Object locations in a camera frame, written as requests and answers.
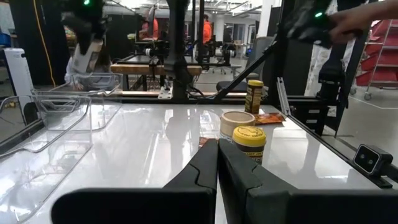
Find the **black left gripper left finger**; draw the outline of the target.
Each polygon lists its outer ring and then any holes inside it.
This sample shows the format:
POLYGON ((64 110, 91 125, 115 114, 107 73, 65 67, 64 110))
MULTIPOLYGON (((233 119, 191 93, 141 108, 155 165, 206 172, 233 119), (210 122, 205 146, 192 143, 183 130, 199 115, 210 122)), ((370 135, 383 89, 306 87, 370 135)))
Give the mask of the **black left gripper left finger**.
POLYGON ((53 224, 214 224, 218 142, 209 139, 161 188, 88 188, 59 197, 53 224))

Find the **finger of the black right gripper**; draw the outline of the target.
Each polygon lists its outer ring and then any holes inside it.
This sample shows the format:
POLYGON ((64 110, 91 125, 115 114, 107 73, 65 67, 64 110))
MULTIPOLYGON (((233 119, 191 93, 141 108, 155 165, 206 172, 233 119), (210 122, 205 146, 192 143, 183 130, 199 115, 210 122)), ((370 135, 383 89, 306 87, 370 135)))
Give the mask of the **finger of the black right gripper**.
POLYGON ((93 29, 93 41, 99 42, 104 39, 106 35, 106 28, 100 27, 93 29))
POLYGON ((75 35, 76 35, 77 44, 79 45, 80 48, 80 53, 82 55, 86 55, 88 48, 93 40, 93 33, 91 31, 87 32, 81 31, 81 32, 75 32, 75 35))

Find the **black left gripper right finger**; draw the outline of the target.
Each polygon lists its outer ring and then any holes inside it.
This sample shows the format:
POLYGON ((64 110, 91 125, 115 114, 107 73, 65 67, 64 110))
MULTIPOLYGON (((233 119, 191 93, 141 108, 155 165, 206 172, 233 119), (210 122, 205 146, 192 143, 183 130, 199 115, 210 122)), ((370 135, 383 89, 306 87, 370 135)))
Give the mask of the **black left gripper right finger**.
POLYGON ((302 190, 220 139, 219 178, 232 224, 398 224, 394 190, 302 190))

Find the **brown spice jar yellow lid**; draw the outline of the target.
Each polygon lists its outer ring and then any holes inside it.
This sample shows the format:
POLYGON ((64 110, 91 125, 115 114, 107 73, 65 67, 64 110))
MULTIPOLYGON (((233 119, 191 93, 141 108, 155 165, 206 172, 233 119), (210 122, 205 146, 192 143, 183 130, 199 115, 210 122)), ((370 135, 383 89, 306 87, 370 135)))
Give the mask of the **brown spice jar yellow lid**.
POLYGON ((262 101, 262 88, 264 83, 260 80, 249 80, 247 82, 247 93, 245 99, 245 112, 258 114, 262 101))
POLYGON ((262 164, 267 136, 255 126, 238 126, 232 135, 233 143, 258 164, 262 164))

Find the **person's forearm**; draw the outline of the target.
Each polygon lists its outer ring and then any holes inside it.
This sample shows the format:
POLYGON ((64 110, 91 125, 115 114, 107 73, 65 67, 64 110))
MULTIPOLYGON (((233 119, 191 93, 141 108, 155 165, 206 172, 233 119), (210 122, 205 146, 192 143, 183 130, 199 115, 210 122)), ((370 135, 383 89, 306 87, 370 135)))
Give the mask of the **person's forearm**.
POLYGON ((371 21, 398 19, 398 0, 385 0, 368 4, 368 16, 371 21))

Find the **wooden table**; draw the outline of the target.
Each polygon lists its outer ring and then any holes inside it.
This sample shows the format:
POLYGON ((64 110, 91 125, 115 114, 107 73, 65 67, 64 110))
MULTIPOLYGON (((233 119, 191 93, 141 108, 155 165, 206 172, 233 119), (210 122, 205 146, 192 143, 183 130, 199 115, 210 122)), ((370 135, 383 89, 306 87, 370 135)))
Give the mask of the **wooden table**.
POLYGON ((165 75, 163 65, 150 66, 147 64, 113 64, 110 69, 114 73, 121 73, 124 75, 165 75))

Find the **clear plastic bin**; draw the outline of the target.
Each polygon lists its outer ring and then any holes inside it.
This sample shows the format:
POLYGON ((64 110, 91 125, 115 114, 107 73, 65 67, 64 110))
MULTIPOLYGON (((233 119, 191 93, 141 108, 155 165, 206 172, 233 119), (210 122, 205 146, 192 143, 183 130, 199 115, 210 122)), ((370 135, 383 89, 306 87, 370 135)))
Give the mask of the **clear plastic bin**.
POLYGON ((89 97, 2 100, 0 224, 21 224, 32 217, 92 145, 89 97))
POLYGON ((123 76, 118 73, 87 73, 70 76, 70 84, 76 91, 120 90, 123 76))
POLYGON ((91 120, 94 130, 103 129, 121 108, 121 100, 117 97, 123 92, 118 87, 110 90, 84 88, 83 90, 74 90, 72 87, 59 86, 51 90, 36 90, 35 95, 57 95, 57 96, 87 96, 91 98, 91 120))

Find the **person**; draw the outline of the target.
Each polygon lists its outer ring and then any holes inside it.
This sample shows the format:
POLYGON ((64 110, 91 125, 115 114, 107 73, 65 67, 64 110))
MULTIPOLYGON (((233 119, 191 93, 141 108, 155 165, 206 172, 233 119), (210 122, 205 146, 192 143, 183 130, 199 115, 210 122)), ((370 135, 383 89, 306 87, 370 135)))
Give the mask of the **person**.
POLYGON ((157 40, 159 38, 159 25, 155 16, 150 15, 150 12, 147 11, 144 14, 144 20, 142 21, 142 27, 139 31, 139 39, 154 39, 157 40))
POLYGON ((203 15, 203 44, 209 42, 212 37, 212 24, 209 21, 208 15, 203 15))

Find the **white box appliance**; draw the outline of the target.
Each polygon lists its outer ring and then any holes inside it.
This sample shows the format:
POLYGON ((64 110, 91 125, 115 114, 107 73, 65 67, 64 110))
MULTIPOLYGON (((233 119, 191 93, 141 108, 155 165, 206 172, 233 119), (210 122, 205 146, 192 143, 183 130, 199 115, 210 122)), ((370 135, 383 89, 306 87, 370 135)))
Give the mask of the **white box appliance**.
POLYGON ((15 95, 30 95, 34 88, 24 49, 2 49, 7 72, 15 95))

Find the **blue storage box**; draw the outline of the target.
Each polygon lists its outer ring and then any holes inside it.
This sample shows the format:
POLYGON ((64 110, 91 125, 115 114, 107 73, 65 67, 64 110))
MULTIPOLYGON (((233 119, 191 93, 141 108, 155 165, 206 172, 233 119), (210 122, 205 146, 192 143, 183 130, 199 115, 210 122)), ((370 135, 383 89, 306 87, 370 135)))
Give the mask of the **blue storage box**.
POLYGON ((0 32, 0 47, 11 47, 11 36, 0 32))

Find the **grey office chair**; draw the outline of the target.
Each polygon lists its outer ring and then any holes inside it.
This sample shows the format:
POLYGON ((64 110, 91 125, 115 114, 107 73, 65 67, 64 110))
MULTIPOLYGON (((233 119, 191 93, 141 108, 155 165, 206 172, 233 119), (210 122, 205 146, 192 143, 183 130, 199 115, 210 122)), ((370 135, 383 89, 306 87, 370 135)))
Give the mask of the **grey office chair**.
MULTIPOLYGON (((249 54, 249 58, 246 62, 244 69, 247 69, 255 60, 262 56, 263 51, 272 43, 273 37, 259 37, 254 41, 252 51, 249 54)), ((247 89, 247 82, 249 80, 262 80, 260 73, 262 72, 264 63, 261 63, 256 67, 241 83, 239 83, 233 90, 232 93, 245 93, 247 89)))

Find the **red bin shelving rack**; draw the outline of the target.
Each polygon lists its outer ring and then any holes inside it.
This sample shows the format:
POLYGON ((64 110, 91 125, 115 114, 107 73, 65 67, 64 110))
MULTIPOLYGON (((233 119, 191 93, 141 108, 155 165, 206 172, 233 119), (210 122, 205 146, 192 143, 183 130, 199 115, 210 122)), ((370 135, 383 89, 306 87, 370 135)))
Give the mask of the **red bin shelving rack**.
POLYGON ((398 90, 398 19, 372 23, 350 95, 358 87, 365 87, 365 100, 372 98, 372 87, 398 90))

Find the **person's hand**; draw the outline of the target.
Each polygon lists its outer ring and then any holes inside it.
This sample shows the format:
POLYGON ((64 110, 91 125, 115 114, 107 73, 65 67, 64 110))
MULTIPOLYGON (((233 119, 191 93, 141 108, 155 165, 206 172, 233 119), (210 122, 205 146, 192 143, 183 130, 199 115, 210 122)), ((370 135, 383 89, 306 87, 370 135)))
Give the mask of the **person's hand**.
POLYGON ((329 32, 330 39, 335 43, 350 41, 355 37, 352 30, 365 30, 373 22, 374 11, 370 4, 339 11, 329 15, 335 27, 329 32))

